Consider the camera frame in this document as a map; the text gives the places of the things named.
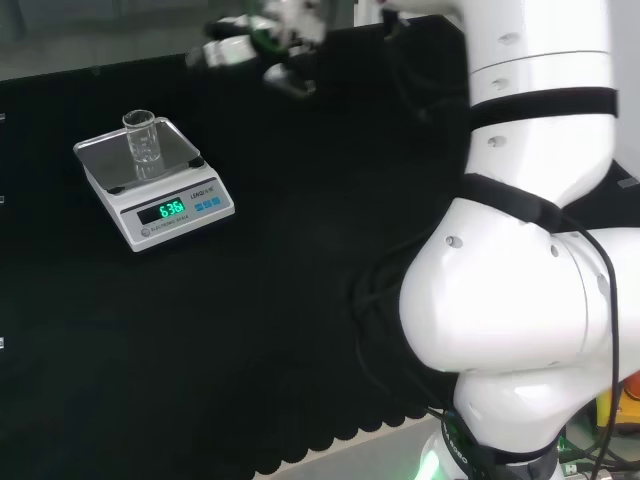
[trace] electronic scale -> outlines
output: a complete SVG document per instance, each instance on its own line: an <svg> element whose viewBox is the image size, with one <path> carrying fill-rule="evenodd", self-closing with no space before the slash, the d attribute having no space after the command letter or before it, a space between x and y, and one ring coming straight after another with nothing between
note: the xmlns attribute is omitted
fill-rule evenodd
<svg viewBox="0 0 640 480"><path fill-rule="evenodd" d="M166 118L156 120L161 158L136 164L126 129L74 147L89 183L134 252L228 217L233 200L216 171Z"/></svg>

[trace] glass beaker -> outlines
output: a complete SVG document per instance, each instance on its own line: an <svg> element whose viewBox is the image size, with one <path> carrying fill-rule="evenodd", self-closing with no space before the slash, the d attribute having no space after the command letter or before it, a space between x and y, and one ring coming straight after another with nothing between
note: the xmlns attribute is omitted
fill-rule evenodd
<svg viewBox="0 0 640 480"><path fill-rule="evenodd" d="M127 130L129 149L134 162L157 162L160 159L160 142L153 113L134 110L122 117L122 123Z"/></svg>

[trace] silver weighing plate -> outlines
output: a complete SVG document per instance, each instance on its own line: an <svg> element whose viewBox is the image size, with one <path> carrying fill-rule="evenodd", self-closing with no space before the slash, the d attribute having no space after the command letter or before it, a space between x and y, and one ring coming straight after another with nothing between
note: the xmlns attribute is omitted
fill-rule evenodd
<svg viewBox="0 0 640 480"><path fill-rule="evenodd" d="M188 168L189 162L200 156L200 151L168 119L157 118L156 129L162 157L160 165L153 167L154 178L147 178L141 172L141 167L135 165L124 128L80 142L73 147L73 151L98 184L107 191L118 187L131 189L166 177Z"/></svg>

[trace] table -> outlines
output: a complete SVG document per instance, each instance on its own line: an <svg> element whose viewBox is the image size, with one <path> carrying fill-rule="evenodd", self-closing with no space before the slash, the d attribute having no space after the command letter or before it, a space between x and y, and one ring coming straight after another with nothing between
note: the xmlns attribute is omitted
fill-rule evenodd
<svg viewBox="0 0 640 480"><path fill-rule="evenodd" d="M464 79L461 34L420 22L407 55L440 82ZM338 88L314 105L265 90L258 71L189 73L181 57L0 84L0 477L244 480L403 421L356 361L346 291L437 220L468 114L445 106L416 122L380 27L336 32L326 48L321 81ZM202 151L234 217L129 251L72 147L135 108ZM620 176L570 213L640 226L640 190ZM434 388L449 395L450 380Z"/></svg>

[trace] digital display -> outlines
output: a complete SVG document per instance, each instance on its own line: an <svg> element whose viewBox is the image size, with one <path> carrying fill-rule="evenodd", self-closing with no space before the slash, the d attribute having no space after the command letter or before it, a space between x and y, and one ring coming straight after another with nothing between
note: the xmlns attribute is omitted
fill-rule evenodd
<svg viewBox="0 0 640 480"><path fill-rule="evenodd" d="M180 200L180 198L174 198L172 200L167 200L160 205L156 205L155 207L139 211L138 218L143 225L147 225L148 223L155 222L156 220L173 217L174 215L182 212L184 212L184 204L182 203L182 200Z"/></svg>

